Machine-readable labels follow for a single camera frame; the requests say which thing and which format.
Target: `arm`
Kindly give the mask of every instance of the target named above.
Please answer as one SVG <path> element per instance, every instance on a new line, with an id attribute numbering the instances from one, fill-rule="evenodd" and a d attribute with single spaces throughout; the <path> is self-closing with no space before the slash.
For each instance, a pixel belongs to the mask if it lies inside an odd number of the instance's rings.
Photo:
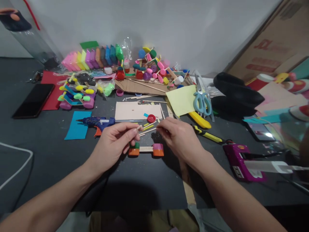
<path id="1" fill-rule="evenodd" d="M 166 118 L 157 126 L 157 131 L 174 154 L 202 176 L 216 208 L 233 231 L 286 231 L 204 150 L 189 124 Z"/>
<path id="2" fill-rule="evenodd" d="M 0 231 L 56 231 L 90 185 L 127 152 L 128 143 L 140 140 L 138 126 L 120 123 L 104 129 L 82 166 L 18 208 L 0 224 Z"/>

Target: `yellow box cutter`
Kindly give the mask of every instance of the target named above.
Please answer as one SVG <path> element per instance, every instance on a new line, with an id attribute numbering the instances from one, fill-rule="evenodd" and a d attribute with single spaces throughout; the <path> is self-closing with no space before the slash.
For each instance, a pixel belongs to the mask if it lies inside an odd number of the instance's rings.
<path id="1" fill-rule="evenodd" d="M 200 134 L 201 136 L 204 136 L 204 137 L 206 137 L 206 138 L 208 138 L 208 139 L 210 139 L 210 140 L 212 140 L 216 143 L 219 143 L 219 144 L 226 143 L 225 140 L 223 140 L 223 139 L 221 139 L 217 136 L 214 136 L 211 133 L 208 133 L 207 131 L 205 131 L 203 129 L 200 129 L 198 126 L 195 126 L 195 125 L 194 126 L 191 125 L 191 126 L 193 127 L 196 134 Z"/>

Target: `blue scissor handle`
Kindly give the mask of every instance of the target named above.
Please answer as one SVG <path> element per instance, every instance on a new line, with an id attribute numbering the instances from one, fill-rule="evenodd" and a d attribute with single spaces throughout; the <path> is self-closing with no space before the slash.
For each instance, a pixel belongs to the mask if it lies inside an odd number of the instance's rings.
<path id="1" fill-rule="evenodd" d="M 200 94 L 198 92 L 195 92 L 194 96 L 195 96 L 195 99 L 193 101 L 194 109 L 197 112 L 204 114 L 205 116 L 210 115 L 212 108 L 209 99 L 206 97 L 206 93 Z"/>

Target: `red foam sheet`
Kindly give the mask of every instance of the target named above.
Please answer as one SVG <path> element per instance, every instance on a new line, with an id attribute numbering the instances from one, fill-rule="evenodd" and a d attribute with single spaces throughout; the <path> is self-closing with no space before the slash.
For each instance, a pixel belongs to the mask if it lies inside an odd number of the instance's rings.
<path id="1" fill-rule="evenodd" d="M 58 97 L 63 93 L 62 90 L 59 89 L 63 84 L 57 85 L 57 82 L 63 81 L 67 79 L 68 76 L 55 76 L 53 72 L 44 71 L 41 84 L 54 84 L 55 88 L 52 93 L 49 95 L 45 105 L 43 106 L 43 110 L 57 110 L 59 109 L 60 101 L 58 101 Z"/>

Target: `plastic bottle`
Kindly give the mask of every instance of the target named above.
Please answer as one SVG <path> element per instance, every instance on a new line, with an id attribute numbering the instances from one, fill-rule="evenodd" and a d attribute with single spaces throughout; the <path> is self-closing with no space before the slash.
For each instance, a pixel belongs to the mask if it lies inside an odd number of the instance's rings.
<path id="1" fill-rule="evenodd" d="M 0 21 L 30 55 L 44 65 L 46 70 L 53 70 L 59 65 L 60 60 L 56 54 L 18 10 L 1 9 Z"/>

